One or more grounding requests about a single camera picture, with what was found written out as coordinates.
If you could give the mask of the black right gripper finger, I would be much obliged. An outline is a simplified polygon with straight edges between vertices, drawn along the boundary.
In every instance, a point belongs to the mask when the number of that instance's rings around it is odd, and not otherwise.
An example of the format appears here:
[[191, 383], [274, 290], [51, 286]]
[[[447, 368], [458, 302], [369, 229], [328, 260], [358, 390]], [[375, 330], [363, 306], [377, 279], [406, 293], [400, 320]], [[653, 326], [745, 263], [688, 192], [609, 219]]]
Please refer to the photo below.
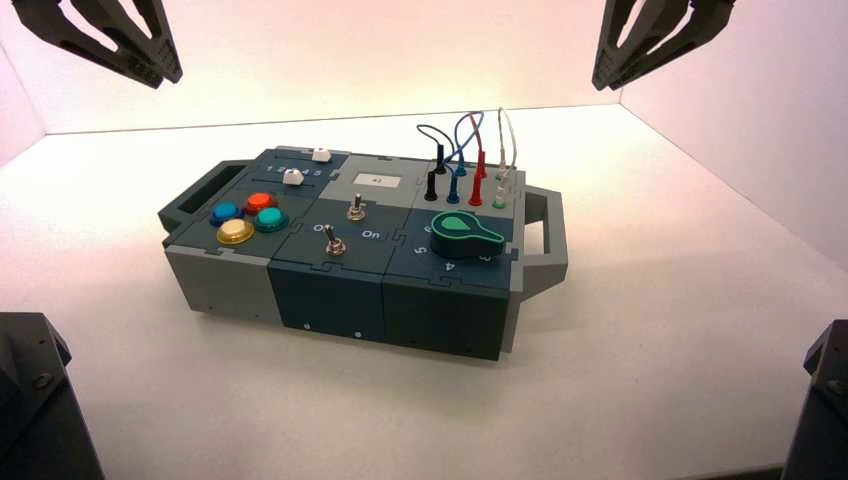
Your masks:
[[605, 3], [592, 85], [617, 90], [671, 60], [664, 49], [653, 48], [667, 39], [688, 11], [684, 0], [634, 0]]
[[667, 39], [653, 48], [668, 51], [668, 63], [714, 39], [727, 26], [734, 6], [732, 1], [684, 1], [688, 3], [684, 18]]

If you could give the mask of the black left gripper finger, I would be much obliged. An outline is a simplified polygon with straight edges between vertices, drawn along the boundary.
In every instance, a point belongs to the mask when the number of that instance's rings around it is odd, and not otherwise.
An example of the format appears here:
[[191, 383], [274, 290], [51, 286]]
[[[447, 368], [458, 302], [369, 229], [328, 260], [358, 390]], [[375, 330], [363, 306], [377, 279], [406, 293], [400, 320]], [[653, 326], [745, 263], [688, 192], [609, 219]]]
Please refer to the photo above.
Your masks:
[[150, 88], [158, 88], [163, 77], [149, 65], [142, 42], [149, 39], [127, 15], [118, 1], [74, 1], [72, 5], [96, 30], [117, 48], [111, 50], [74, 25], [58, 1], [14, 1], [17, 16], [29, 31], [55, 45], [119, 75]]
[[183, 70], [162, 1], [133, 0], [133, 4], [151, 33], [142, 42], [149, 65], [164, 79], [178, 83]]

